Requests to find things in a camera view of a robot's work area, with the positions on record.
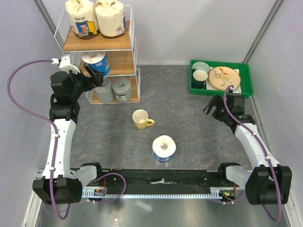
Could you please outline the grey paper roll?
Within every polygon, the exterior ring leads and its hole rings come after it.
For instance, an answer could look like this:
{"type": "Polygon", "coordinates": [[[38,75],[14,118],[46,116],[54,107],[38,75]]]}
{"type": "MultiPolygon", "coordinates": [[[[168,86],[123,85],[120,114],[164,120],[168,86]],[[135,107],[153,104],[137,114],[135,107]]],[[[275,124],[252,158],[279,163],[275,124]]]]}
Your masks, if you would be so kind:
{"type": "Polygon", "coordinates": [[[111,103],[115,98],[112,90],[112,81],[110,78],[104,78],[102,86],[96,87],[95,91],[101,103],[111,103]]]}
{"type": "Polygon", "coordinates": [[[126,78],[120,77],[112,82],[112,90],[118,102],[128,102],[133,97],[132,83],[126,78]]]}

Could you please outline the white blue paper roll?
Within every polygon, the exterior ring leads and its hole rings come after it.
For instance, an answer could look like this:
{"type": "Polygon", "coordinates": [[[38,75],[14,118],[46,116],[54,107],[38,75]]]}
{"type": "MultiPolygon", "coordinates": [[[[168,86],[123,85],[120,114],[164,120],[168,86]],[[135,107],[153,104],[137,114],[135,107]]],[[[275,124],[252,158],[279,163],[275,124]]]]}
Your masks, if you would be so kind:
{"type": "Polygon", "coordinates": [[[107,76],[111,70],[107,54],[104,51],[84,52],[81,56],[82,61],[92,69],[103,72],[107,76]]]}
{"type": "Polygon", "coordinates": [[[153,141],[152,152],[158,162],[167,163],[175,156],[176,144],[170,136],[162,135],[153,141]]]}

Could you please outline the beige paper roll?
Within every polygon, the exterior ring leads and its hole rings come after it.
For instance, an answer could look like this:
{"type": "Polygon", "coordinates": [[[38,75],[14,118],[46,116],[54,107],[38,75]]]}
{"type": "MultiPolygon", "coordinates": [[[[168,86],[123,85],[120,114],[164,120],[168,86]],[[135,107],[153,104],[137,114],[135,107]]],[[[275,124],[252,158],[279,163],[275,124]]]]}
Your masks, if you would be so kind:
{"type": "Polygon", "coordinates": [[[68,0],[65,3],[71,28],[81,39],[91,39],[100,33],[95,5],[90,0],[68,0]]]}
{"type": "Polygon", "coordinates": [[[97,0],[95,13],[100,32],[105,38],[117,38],[126,32],[125,9],[120,1],[97,0]]]}

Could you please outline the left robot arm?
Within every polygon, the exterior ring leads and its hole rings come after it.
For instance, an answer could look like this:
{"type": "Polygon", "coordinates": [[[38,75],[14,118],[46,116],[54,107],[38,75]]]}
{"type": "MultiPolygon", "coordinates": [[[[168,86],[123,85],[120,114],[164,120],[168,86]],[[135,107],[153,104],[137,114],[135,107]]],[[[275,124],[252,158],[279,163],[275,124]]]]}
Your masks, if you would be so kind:
{"type": "Polygon", "coordinates": [[[82,190],[88,184],[99,186],[104,181],[100,163],[86,163],[76,173],[71,173],[70,156],[72,138],[78,122],[82,93],[103,84],[103,72],[84,68],[90,74],[59,71],[50,77],[51,95],[49,120],[51,141],[42,178],[33,181],[33,191],[46,205],[78,203],[82,190]]]}

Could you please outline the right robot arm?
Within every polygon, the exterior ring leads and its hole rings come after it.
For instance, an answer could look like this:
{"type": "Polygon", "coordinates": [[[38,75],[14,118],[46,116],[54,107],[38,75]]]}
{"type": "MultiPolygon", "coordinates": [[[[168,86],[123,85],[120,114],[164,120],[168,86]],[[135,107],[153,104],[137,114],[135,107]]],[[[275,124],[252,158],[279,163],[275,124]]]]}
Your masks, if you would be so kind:
{"type": "Polygon", "coordinates": [[[287,204],[292,180],[292,171],[282,166],[272,156],[258,133],[253,117],[245,114],[244,96],[228,93],[226,97],[214,95],[203,109],[206,114],[212,107],[212,116],[230,127],[233,134],[244,147],[252,172],[244,170],[238,164],[222,163],[217,181],[222,186],[234,182],[245,190],[251,205],[287,204]]]}

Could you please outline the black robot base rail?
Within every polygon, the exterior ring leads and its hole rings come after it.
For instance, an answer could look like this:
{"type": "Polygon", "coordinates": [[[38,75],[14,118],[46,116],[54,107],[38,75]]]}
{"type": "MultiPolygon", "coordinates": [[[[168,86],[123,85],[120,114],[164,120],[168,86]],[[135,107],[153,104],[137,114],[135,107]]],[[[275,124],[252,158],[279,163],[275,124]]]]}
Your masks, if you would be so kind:
{"type": "Polygon", "coordinates": [[[101,174],[119,173],[127,192],[207,192],[211,188],[237,188],[222,171],[186,169],[103,169],[101,174]]]}

